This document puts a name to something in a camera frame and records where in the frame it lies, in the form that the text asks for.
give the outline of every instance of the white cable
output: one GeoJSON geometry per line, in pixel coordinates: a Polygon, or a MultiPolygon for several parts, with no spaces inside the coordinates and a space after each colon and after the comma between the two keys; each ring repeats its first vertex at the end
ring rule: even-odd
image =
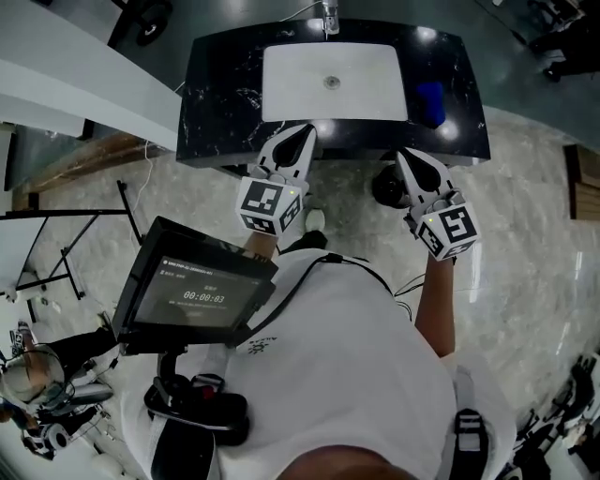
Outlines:
{"type": "Polygon", "coordinates": [[[318,2],[314,2],[314,3],[310,4],[308,7],[304,7],[301,10],[298,10],[293,15],[290,15],[289,17],[281,19],[280,22],[286,22],[288,20],[291,20],[293,17],[297,17],[298,15],[300,15],[303,11],[307,11],[309,8],[314,7],[315,5],[321,4],[322,2],[323,2],[323,0],[319,0],[318,2]]]}
{"type": "Polygon", "coordinates": [[[148,182],[150,182],[150,177],[152,176],[152,171],[154,169],[154,163],[152,163],[152,160],[150,158],[148,158],[148,144],[149,143],[150,142],[146,140],[146,145],[143,148],[143,156],[146,159],[146,161],[150,164],[150,169],[148,170],[148,176],[146,177],[146,181],[143,183],[142,188],[140,188],[140,190],[138,191],[138,196],[135,199],[135,203],[133,204],[131,213],[135,212],[136,209],[138,208],[138,205],[140,204],[140,196],[142,195],[143,190],[148,185],[148,182]]]}
{"type": "MultiPolygon", "coordinates": [[[[175,88],[173,91],[174,93],[177,93],[179,91],[179,89],[184,86],[186,84],[186,81],[183,80],[179,86],[177,88],[175,88]]],[[[152,171],[154,170],[154,163],[152,163],[152,160],[150,158],[148,158],[148,144],[150,143],[149,140],[146,140],[146,144],[143,146],[143,157],[147,160],[147,162],[150,164],[150,169],[148,170],[148,176],[146,177],[146,181],[143,182],[142,187],[140,188],[140,190],[138,191],[138,196],[135,199],[135,203],[133,204],[133,208],[131,209],[131,214],[133,214],[137,208],[138,205],[140,204],[140,198],[142,196],[142,192],[143,190],[148,186],[148,183],[150,182],[150,177],[152,176],[152,171]]],[[[131,243],[131,245],[133,246],[133,232],[129,232],[129,242],[131,243]]],[[[136,254],[136,249],[135,246],[133,247],[133,254],[136,254]]]]}

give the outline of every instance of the sink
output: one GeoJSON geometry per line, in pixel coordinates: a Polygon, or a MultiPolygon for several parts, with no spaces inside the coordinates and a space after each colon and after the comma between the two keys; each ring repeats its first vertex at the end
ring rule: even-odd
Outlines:
{"type": "Polygon", "coordinates": [[[295,43],[264,49],[262,120],[408,120],[396,49],[295,43]]]}

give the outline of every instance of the faucet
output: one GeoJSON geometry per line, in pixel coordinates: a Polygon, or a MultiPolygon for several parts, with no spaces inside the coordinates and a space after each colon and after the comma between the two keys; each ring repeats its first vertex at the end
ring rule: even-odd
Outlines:
{"type": "Polygon", "coordinates": [[[339,33],[338,0],[322,0],[322,29],[326,35],[339,33]]]}

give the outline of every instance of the timer display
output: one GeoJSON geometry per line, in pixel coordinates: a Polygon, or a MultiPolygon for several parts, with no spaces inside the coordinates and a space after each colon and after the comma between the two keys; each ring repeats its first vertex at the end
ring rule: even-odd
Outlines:
{"type": "Polygon", "coordinates": [[[184,299],[185,300],[198,300],[199,302],[215,302],[217,304],[222,304],[225,301],[225,296],[224,295],[211,295],[210,293],[185,292],[184,299]]]}
{"type": "Polygon", "coordinates": [[[259,287],[253,278],[163,257],[135,321],[229,328],[259,287]]]}

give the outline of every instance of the blue sponge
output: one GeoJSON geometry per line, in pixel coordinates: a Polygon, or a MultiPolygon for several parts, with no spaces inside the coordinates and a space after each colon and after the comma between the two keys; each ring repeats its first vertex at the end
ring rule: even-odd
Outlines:
{"type": "Polygon", "coordinates": [[[423,100],[425,109],[423,123],[431,128],[439,127],[446,119],[443,109],[443,87],[440,82],[419,83],[416,93],[423,100]]]}

